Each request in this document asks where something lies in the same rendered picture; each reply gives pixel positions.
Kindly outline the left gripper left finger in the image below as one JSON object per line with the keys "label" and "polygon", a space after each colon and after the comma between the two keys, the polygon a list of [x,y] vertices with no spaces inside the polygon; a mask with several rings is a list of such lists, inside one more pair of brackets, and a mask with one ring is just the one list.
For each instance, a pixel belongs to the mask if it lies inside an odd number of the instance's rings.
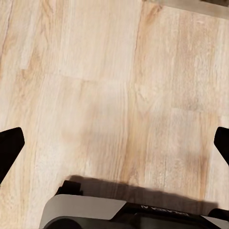
{"label": "left gripper left finger", "polygon": [[0,133],[0,184],[25,145],[20,127]]}

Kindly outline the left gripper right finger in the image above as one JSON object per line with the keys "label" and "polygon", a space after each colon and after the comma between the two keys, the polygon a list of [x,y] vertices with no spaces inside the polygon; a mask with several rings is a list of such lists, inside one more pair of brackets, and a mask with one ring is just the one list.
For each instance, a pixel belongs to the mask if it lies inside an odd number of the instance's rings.
{"label": "left gripper right finger", "polygon": [[218,127],[214,144],[229,165],[229,129]]}

